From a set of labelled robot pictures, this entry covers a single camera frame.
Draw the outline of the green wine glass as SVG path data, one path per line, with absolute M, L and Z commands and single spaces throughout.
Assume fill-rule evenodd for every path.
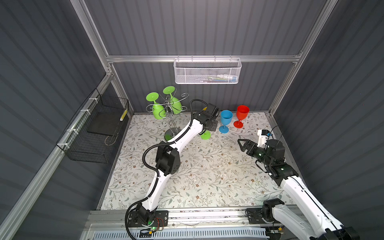
M 155 119 L 162 120 L 166 118 L 166 111 L 163 105 L 157 103 L 159 98 L 159 94 L 156 92 L 149 93 L 146 96 L 146 100 L 148 102 L 153 102 L 153 104 L 149 104 L 146 107 L 147 112 L 153 113 Z
M 200 134 L 201 138 L 203 140 L 208 140 L 211 138 L 211 132 L 210 131 L 207 131 L 205 130 L 203 133 Z
M 182 104 L 180 103 L 179 99 L 175 97 L 176 88 L 174 86 L 168 86 L 163 89 L 163 93 L 166 95 L 169 95 L 169 103 L 170 103 L 170 109 L 175 114 L 178 115 L 182 112 Z

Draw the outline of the blue wine glass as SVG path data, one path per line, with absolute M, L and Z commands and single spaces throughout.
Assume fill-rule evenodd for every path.
M 221 112 L 221 126 L 219 127 L 219 131 L 222 134 L 227 134 L 229 132 L 228 125 L 231 123 L 233 118 L 233 113 L 229 110 L 223 110 Z

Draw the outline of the red wine glass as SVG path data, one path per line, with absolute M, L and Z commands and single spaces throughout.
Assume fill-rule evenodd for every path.
M 250 112 L 249 107 L 245 105 L 238 106 L 237 112 L 236 112 L 238 120 L 234 122 L 235 128 L 241 129 L 244 126 L 242 120 L 244 120 L 248 116 L 249 112 Z

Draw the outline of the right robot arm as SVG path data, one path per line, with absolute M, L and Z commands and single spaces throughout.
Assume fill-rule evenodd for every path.
M 262 218 L 265 222 L 280 222 L 300 240 L 358 240 L 360 235 L 352 227 L 344 226 L 316 199 L 295 169 L 285 161 L 285 147 L 278 140 L 258 145 L 251 140 L 239 139 L 242 152 L 263 164 L 266 173 L 295 202 L 306 217 L 292 212 L 280 199 L 264 201 Z

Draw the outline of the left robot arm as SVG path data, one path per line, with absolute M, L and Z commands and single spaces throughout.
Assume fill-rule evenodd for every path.
M 189 123 L 175 137 L 167 142 L 160 142 L 146 149 L 142 156 L 145 167 L 153 170 L 155 176 L 146 196 L 133 203 L 126 212 L 134 212 L 139 222 L 145 226 L 152 224 L 155 212 L 158 208 L 159 199 L 168 179 L 174 175 L 181 166 L 181 153 L 186 145 L 197 135 L 205 131 L 214 132 L 217 129 L 219 108 L 202 100 L 194 99 L 193 102 L 201 102 L 206 105 L 205 110 L 191 111 Z

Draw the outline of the chrome wine glass rack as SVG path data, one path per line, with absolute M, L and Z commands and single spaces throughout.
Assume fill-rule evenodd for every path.
M 189 96 L 188 93 L 182 93 L 181 99 L 179 100 L 180 103 L 182 100 L 185 100 L 188 96 Z M 175 122 L 176 115 L 170 109 L 169 99 L 170 99 L 170 97 L 169 97 L 169 95 L 167 95 L 165 98 L 163 98 L 164 102 L 161 104 L 164 106 L 165 111 L 166 111 L 166 118 L 165 119 L 167 119 L 169 121 L 169 123 L 168 123 L 169 129 L 166 130 L 165 134 L 164 134 L 164 138 L 165 138 L 166 142 L 171 140 L 172 138 L 174 138 L 181 131 L 181 129 L 179 127 L 177 127 L 177 125 L 176 125 L 176 122 Z M 182 107 L 183 107 L 182 112 L 187 110 L 186 106 L 182 105 Z

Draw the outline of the items in white basket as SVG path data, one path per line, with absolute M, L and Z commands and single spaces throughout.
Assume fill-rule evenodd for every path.
M 235 75 L 216 75 L 216 76 L 203 76 L 197 78 L 199 83 L 209 84 L 237 84 L 238 76 Z

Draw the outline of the yellow item in black basket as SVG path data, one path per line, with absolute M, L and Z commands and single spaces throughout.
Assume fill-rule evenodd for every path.
M 126 117 L 128 113 L 128 109 L 125 109 L 124 112 L 122 113 L 121 117 L 120 117 L 120 121 L 122 122 L 124 120 L 124 118 Z

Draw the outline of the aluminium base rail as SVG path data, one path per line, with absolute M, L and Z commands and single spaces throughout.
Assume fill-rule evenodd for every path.
M 264 220 L 262 208 L 257 207 L 223 207 L 191 209 L 159 209 L 150 224 L 143 224 L 136 213 L 125 210 L 92 211 L 88 217 L 84 234 L 91 231 L 121 230 L 131 233 L 139 229 L 153 228 L 159 232 L 182 228 L 240 228 L 260 229 L 273 234 L 281 234 L 278 229 L 295 231 L 325 230 L 330 218 L 326 211 L 301 210 L 297 205 L 278 205 L 272 210 L 272 220 Z

